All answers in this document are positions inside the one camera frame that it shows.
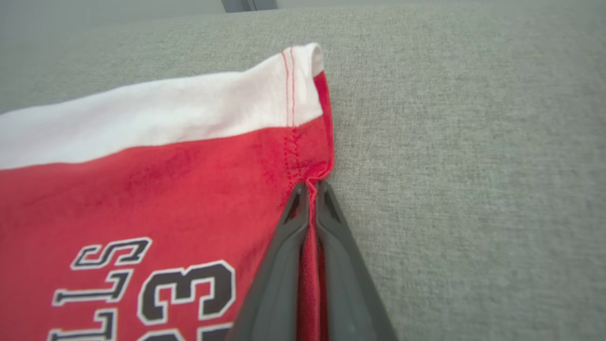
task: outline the gray fabric surface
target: gray fabric surface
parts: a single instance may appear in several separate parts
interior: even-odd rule
[[[2,46],[0,112],[320,42],[330,182],[399,336],[603,340],[605,17],[433,3],[105,27]]]

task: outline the gray background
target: gray background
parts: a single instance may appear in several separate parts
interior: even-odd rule
[[[605,15],[432,2],[105,25],[1,49],[0,112],[320,42],[330,182],[400,337],[604,340]]]

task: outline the red stitching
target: red stitching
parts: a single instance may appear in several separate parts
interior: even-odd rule
[[[284,69],[286,70],[286,125],[288,126],[288,64],[286,63],[286,56],[284,55],[284,51],[282,51],[282,59],[284,60]],[[286,176],[288,178],[288,186],[289,188],[293,187],[292,176],[290,174],[290,168],[288,166],[288,138],[284,137],[284,167],[286,168]]]
[[[296,141],[295,134],[297,133],[297,128],[295,127],[295,57],[293,56],[293,48],[290,47],[290,59],[293,61],[293,141]],[[303,175],[301,174],[301,164],[299,163],[299,150],[297,148],[297,143],[295,142],[295,160],[297,165],[297,171],[299,172],[299,181],[303,181]]]

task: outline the white fabric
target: white fabric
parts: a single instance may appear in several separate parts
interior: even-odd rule
[[[323,69],[319,46],[309,44],[245,72],[153,81],[8,112],[0,115],[0,169],[298,126],[322,115],[313,77]]]

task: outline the jersey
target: jersey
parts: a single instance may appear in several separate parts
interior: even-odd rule
[[[222,340],[293,187],[333,167],[317,44],[0,115],[0,339]],[[299,339],[319,338],[314,219]]]

